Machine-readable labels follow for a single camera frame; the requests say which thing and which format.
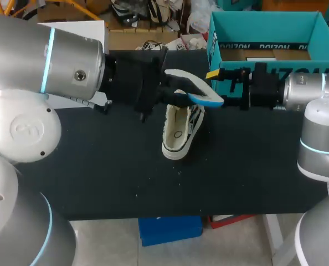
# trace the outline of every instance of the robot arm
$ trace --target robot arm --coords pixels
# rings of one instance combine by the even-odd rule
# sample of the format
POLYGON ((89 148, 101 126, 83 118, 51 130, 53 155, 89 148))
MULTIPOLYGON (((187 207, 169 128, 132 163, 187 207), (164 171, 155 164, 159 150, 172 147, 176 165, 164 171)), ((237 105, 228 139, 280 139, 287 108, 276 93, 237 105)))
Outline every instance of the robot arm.
POLYGON ((277 74, 266 72, 265 63, 256 63, 252 73, 219 69, 207 78, 232 80, 233 88, 243 83, 242 98, 226 98, 225 105, 304 111, 297 166, 305 176, 329 182, 329 74, 292 73, 280 83, 277 74))
POLYGON ((56 148, 61 124, 45 102, 48 94, 107 112, 107 104, 88 102, 96 91, 102 91, 113 103, 133 106, 142 121, 157 103, 180 107, 223 104, 198 77, 182 70, 163 71, 166 53, 160 51, 151 62, 117 58, 142 70, 142 86, 118 88, 112 82, 117 61, 103 53, 100 41, 0 16, 0 154, 10 161, 33 162, 56 148), (175 94, 178 88, 187 94, 175 94))

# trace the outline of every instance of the shoe insole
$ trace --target shoe insole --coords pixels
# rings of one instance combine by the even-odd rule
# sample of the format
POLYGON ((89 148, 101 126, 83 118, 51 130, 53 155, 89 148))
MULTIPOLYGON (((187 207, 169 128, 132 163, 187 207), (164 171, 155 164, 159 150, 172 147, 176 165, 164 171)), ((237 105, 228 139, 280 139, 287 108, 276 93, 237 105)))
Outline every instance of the shoe insole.
POLYGON ((168 134, 167 145, 169 148, 179 150, 186 137, 186 122, 188 111, 186 108, 176 110, 174 115, 174 125, 172 131, 168 134))

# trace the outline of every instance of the white table leg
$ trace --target white table leg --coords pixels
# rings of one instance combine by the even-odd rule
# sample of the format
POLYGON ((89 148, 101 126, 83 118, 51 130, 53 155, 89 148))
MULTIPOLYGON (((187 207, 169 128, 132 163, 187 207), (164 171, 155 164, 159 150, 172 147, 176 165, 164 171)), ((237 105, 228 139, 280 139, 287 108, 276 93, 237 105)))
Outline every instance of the white table leg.
POLYGON ((284 241, 276 214, 263 215, 263 222, 270 244, 273 266, 289 265, 296 255, 294 245, 295 229, 284 241))
POLYGON ((287 266, 296 256, 295 230, 292 230, 272 258, 273 266, 287 266))

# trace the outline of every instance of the shoe sole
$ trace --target shoe sole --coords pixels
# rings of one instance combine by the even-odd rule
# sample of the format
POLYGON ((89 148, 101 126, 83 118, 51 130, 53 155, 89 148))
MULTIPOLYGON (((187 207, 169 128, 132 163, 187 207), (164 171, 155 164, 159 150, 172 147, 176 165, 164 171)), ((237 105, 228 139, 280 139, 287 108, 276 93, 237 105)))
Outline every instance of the shoe sole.
POLYGON ((165 145, 162 142, 162 152, 163 155, 170 160, 180 160, 183 157, 185 157, 185 155, 187 155, 189 148, 191 147, 192 141, 194 139, 194 136, 196 135, 198 129, 200 128, 202 122, 204 120, 204 112, 201 112, 197 121, 197 124, 194 128, 194 132, 193 134, 191 134, 191 136, 189 137, 187 143, 185 144, 185 146, 183 147, 183 149, 181 149, 180 151, 168 151, 165 148, 165 145))

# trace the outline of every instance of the blue plastic crate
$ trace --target blue plastic crate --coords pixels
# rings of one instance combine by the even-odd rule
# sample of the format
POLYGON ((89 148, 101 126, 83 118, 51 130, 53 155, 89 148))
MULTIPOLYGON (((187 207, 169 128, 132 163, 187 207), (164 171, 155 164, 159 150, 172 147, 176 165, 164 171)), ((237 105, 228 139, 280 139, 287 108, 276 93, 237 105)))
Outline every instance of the blue plastic crate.
POLYGON ((140 218, 138 227, 144 247, 199 237, 203 232, 199 216, 140 218))

